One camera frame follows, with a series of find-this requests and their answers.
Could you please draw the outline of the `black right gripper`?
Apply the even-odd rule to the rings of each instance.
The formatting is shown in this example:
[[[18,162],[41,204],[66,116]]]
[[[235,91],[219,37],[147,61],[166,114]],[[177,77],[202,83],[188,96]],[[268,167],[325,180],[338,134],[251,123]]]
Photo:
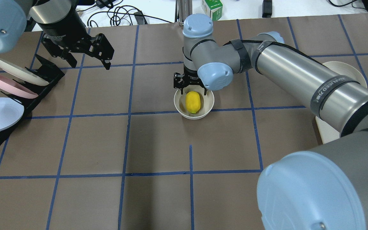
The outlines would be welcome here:
[[[198,85],[203,88],[203,94],[206,96],[208,89],[199,78],[197,71],[190,70],[185,65],[183,74],[175,72],[173,75],[173,87],[179,89],[180,95],[184,94],[184,89],[190,85]]]

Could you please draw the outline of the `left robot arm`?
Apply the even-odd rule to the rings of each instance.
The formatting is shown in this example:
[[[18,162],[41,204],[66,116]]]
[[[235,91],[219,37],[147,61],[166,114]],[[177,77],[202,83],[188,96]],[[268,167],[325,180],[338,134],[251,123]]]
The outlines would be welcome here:
[[[76,11],[79,5],[94,3],[94,0],[0,0],[0,53],[15,47],[31,20],[43,30],[42,44],[52,57],[60,57],[76,67],[73,53],[83,53],[100,60],[109,70],[114,48],[104,34],[90,36]]]

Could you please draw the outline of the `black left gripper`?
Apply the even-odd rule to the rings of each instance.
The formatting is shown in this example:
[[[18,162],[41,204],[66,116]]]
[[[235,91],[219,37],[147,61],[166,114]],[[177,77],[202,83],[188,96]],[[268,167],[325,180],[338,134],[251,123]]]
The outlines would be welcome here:
[[[42,38],[42,45],[52,57],[60,57],[66,60],[72,68],[76,68],[77,60],[72,55],[73,53],[84,53],[90,57],[101,61],[106,70],[111,68],[111,60],[114,55],[114,48],[108,41],[106,36],[99,33],[95,37],[87,35],[80,38],[73,44],[64,44],[63,41],[54,42],[48,35]]]

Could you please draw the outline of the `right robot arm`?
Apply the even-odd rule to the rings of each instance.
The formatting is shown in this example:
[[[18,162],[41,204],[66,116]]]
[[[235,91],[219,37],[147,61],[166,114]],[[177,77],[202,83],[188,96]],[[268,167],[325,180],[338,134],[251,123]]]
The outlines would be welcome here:
[[[364,71],[368,80],[368,14],[243,19],[216,23],[219,44],[265,29],[279,30],[288,44],[320,62],[343,61]],[[167,122],[162,230],[263,230],[257,207],[257,180],[263,167],[288,153],[317,146],[314,116],[280,87],[259,74],[237,74],[216,93],[216,109],[190,121],[164,114]]]

